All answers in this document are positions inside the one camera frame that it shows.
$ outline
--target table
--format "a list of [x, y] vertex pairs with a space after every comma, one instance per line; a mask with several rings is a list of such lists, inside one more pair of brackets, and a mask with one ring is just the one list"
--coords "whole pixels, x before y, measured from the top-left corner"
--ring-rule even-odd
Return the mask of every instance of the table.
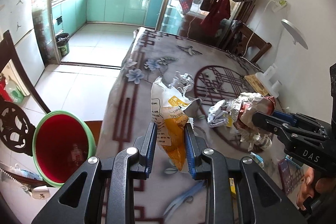
[[[149, 66], [152, 70], [144, 67], [146, 63], [147, 67], [152, 64]], [[132, 73], [130, 70], [136, 69], [140, 70], [139, 77], [127, 77]], [[145, 134], [152, 119], [152, 83], [158, 76], [162, 76], [168, 85], [176, 71], [194, 77], [194, 88], [186, 96], [203, 99], [202, 104], [194, 102], [186, 110], [186, 114], [194, 118], [195, 133], [205, 138], [209, 147], [224, 156], [240, 159], [249, 155], [247, 143], [241, 143], [240, 137], [230, 134], [226, 127], [209, 128], [205, 116], [209, 107], [217, 101], [223, 98], [234, 99], [241, 92], [253, 92], [244, 76], [257, 70], [248, 62], [214, 47], [140, 28], [110, 92], [97, 147], [98, 157], [113, 157], [132, 146], [137, 137]], [[280, 187], [277, 163], [285, 156], [283, 148], [283, 144], [273, 138], [272, 147], [259, 153], [264, 159], [265, 171]], [[138, 223], [197, 224], [205, 220], [206, 189], [202, 182], [194, 181], [189, 174], [178, 172], [158, 145], [150, 178], [135, 181], [134, 190], [135, 217]], [[293, 202], [296, 201], [296, 191], [290, 198]]]

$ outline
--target metal bolt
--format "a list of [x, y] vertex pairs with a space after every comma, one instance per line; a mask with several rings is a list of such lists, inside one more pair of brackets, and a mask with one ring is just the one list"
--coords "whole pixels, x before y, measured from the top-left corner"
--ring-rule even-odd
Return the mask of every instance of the metal bolt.
[[252, 163], [252, 159], [251, 158], [249, 158], [249, 157], [245, 157], [245, 158], [243, 158], [243, 163], [245, 163], [245, 164], [251, 164]]
[[206, 149], [204, 149], [204, 151], [203, 151], [206, 155], [212, 155], [213, 154], [213, 149], [211, 149], [211, 148], [206, 148]]
[[90, 163], [90, 164], [95, 164], [95, 163], [97, 163], [98, 158], [97, 158], [97, 157], [91, 157], [91, 158], [89, 158], [87, 161], [88, 161], [88, 163]]
[[126, 152], [127, 154], [134, 155], [135, 153], [138, 152], [138, 149], [136, 149], [135, 147], [129, 147], [127, 148]]

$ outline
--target yellow packet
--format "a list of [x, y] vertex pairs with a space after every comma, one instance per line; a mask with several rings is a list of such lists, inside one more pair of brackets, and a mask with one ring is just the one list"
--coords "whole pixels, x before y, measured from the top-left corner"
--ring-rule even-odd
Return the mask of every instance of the yellow packet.
[[176, 88], [166, 87], [161, 77], [152, 85], [152, 121], [157, 124], [157, 143], [179, 171], [185, 162], [184, 126], [189, 119], [183, 110], [192, 102]]

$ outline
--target electrical outlet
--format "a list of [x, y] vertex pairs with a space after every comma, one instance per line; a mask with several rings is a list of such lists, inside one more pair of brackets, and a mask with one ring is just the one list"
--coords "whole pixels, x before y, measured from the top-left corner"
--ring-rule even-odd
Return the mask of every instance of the electrical outlet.
[[285, 0], [279, 0], [278, 2], [276, 2], [273, 7], [272, 7], [272, 11], [274, 13], [280, 11], [282, 8], [285, 8], [287, 6], [287, 1]]

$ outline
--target triangular cutout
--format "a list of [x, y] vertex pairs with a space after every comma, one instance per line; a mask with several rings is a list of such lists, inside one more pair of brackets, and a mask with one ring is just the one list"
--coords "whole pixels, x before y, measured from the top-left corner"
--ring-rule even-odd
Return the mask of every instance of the triangular cutout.
[[265, 179], [258, 173], [253, 174], [261, 205], [266, 208], [280, 203], [280, 197], [272, 190]]
[[84, 188], [87, 173], [81, 173], [59, 198], [59, 202], [72, 208], [77, 208]]

